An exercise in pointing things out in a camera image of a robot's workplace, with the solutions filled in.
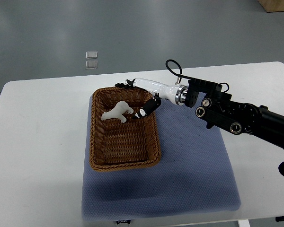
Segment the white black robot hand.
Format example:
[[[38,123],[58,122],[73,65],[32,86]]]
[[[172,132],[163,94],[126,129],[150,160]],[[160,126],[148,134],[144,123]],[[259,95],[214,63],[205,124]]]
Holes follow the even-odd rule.
[[[160,105],[162,99],[169,100],[172,104],[183,105],[185,102],[184,93],[188,90],[188,87],[182,84],[175,84],[172,86],[165,85],[156,81],[147,79],[127,79],[124,82],[115,84],[115,87],[120,88],[141,88],[152,94],[144,106],[134,115],[133,119],[143,118],[153,113]]]

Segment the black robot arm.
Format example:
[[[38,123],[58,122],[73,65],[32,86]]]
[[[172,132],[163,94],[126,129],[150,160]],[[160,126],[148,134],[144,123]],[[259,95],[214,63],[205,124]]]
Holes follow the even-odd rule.
[[[222,83],[186,77],[188,88],[178,92],[177,101],[193,107],[199,93],[204,93],[201,106],[195,114],[206,121],[207,129],[217,126],[234,135],[242,133],[256,136],[284,149],[284,116],[259,107],[231,100],[232,95],[222,90]]]

